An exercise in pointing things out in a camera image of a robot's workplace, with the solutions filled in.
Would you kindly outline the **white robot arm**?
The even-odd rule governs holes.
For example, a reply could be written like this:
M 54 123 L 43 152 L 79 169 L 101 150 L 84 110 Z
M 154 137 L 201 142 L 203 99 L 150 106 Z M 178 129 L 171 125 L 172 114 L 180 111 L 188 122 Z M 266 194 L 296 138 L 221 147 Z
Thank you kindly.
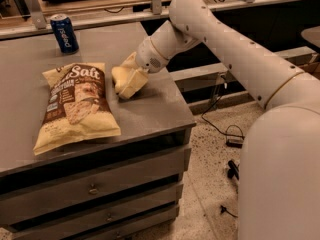
M 132 97 L 198 43 L 265 111 L 241 150 L 238 240 L 320 240 L 320 80 L 223 24 L 203 0 L 172 0 L 168 21 L 113 68 L 116 93 Z

